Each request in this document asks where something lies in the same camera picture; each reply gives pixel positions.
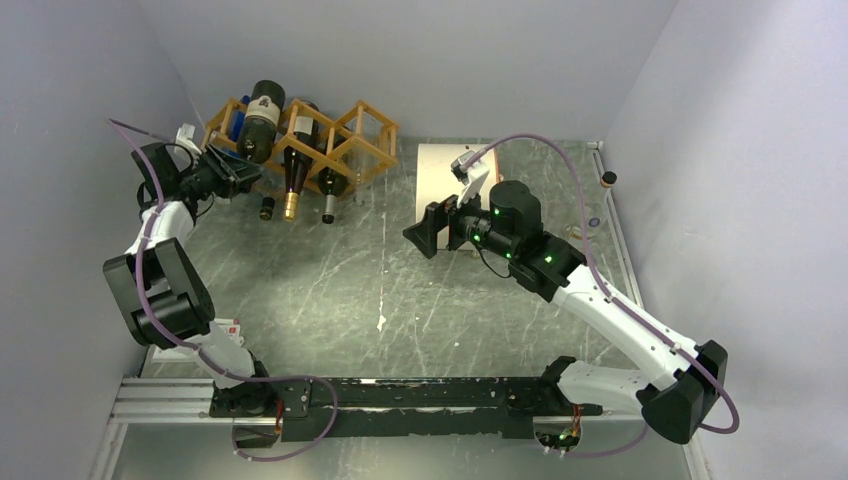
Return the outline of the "wooden hexagonal wine rack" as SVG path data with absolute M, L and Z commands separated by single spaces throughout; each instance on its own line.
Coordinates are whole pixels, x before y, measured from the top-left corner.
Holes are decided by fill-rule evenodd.
M 298 116 L 308 117 L 318 125 L 315 148 L 295 137 L 291 123 Z M 305 180 L 306 188 L 318 192 L 318 174 L 329 168 L 348 179 L 349 186 L 344 191 L 348 195 L 397 165 L 398 130 L 396 122 L 363 100 L 341 117 L 332 119 L 306 102 L 294 99 L 281 113 L 279 139 L 265 167 L 282 174 L 282 153 L 291 147 L 313 161 Z

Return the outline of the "clear glass bottle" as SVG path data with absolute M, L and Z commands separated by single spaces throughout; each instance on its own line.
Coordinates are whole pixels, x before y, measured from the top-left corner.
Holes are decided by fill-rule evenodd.
M 586 214 L 586 228 L 583 228 L 582 221 L 577 221 L 569 225 L 566 229 L 566 238 L 569 241 L 581 241 L 583 238 L 593 239 L 603 228 L 606 219 L 603 215 L 593 212 Z

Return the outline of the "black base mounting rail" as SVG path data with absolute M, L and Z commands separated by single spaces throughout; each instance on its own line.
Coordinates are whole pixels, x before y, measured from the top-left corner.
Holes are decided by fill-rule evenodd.
M 547 376 L 290 380 L 260 391 L 263 399 L 247 408 L 213 392 L 209 416 L 246 427 L 242 445 L 267 445 L 276 426 L 281 442 L 477 434 L 534 439 L 541 418 L 602 412 L 599 405 L 570 403 Z

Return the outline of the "dark bottle gold foil neck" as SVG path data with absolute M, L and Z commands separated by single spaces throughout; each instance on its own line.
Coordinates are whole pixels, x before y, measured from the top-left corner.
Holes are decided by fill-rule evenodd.
M 292 133 L 303 144 L 315 148 L 317 144 L 318 125 L 312 117 L 301 115 L 302 110 L 293 122 Z M 284 219 L 293 222 L 297 216 L 297 207 L 303 190 L 307 173 L 313 160 L 307 154 L 287 147 L 284 152 L 283 167 L 285 170 Z

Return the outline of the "dark green labelled wine bottle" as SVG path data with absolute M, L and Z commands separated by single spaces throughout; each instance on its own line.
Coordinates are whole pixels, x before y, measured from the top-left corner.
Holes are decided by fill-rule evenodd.
M 284 88 L 273 80 L 260 80 L 252 90 L 237 140 L 237 153 L 254 164 L 270 159 L 282 107 Z

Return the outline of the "white paper card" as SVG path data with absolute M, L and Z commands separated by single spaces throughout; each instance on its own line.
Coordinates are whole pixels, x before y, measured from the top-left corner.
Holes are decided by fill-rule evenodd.
M 245 340 L 241 335 L 241 324 L 238 319 L 216 318 L 215 324 L 237 345 L 244 345 Z M 148 360 L 153 363 L 185 363 L 190 361 L 185 354 L 177 352 L 176 348 L 162 350 L 158 346 L 152 347 Z

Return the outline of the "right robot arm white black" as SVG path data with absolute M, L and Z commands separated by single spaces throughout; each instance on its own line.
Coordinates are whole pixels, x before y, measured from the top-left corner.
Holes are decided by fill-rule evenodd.
M 432 202 L 403 236 L 432 258 L 442 231 L 451 250 L 470 244 L 506 259 L 519 286 L 578 316 L 633 362 L 632 370 L 571 363 L 539 389 L 548 412 L 562 414 L 575 403 L 637 411 L 654 432 L 680 445 L 707 427 L 724 391 L 727 350 L 674 331 L 594 273 L 585 255 L 545 231 L 541 203 L 524 183 L 495 185 L 487 208 L 478 196 Z

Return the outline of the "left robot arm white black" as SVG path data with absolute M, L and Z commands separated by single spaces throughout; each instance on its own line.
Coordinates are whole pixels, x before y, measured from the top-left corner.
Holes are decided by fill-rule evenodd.
M 212 297 L 182 245 L 196 226 L 200 202 L 249 192 L 261 166 L 208 147 L 179 169 L 162 142 L 135 148 L 132 158 L 144 177 L 139 192 L 150 200 L 140 205 L 133 244 L 103 265 L 131 336 L 194 361 L 232 406 L 254 416 L 268 413 L 277 388 L 264 380 L 262 363 L 216 323 Z

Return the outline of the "cream cylindrical drum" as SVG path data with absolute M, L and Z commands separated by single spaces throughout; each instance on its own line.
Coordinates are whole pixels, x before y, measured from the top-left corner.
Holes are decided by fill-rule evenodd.
M 425 207 L 431 202 L 441 202 L 445 198 L 459 194 L 464 185 L 451 172 L 451 164 L 467 152 L 476 152 L 485 144 L 470 142 L 457 143 L 424 143 L 419 144 L 417 152 L 417 176 L 415 188 L 415 220 L 422 219 Z M 482 157 L 490 171 L 481 187 L 481 205 L 488 208 L 488 197 L 492 187 L 503 180 L 499 172 L 499 162 L 496 151 L 490 150 Z M 439 250 L 446 250 L 449 240 L 449 230 L 445 228 L 438 235 Z

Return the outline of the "blue glass bottle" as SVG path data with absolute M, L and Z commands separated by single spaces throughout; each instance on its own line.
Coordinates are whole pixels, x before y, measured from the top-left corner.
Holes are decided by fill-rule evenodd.
M 233 143 L 233 147 L 225 147 L 224 150 L 228 155 L 239 157 L 240 154 L 237 152 L 237 142 L 239 140 L 241 130 L 243 129 L 245 121 L 245 112 L 242 110 L 234 109 L 230 115 L 228 124 L 227 124 L 227 138 Z

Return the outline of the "dark green bottle silver cap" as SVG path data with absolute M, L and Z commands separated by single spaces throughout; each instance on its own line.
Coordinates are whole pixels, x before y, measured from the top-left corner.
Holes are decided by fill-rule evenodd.
M 318 174 L 317 185 L 324 196 L 321 220 L 324 224 L 332 224 L 336 218 L 339 198 L 349 186 L 349 178 L 332 168 L 325 167 Z

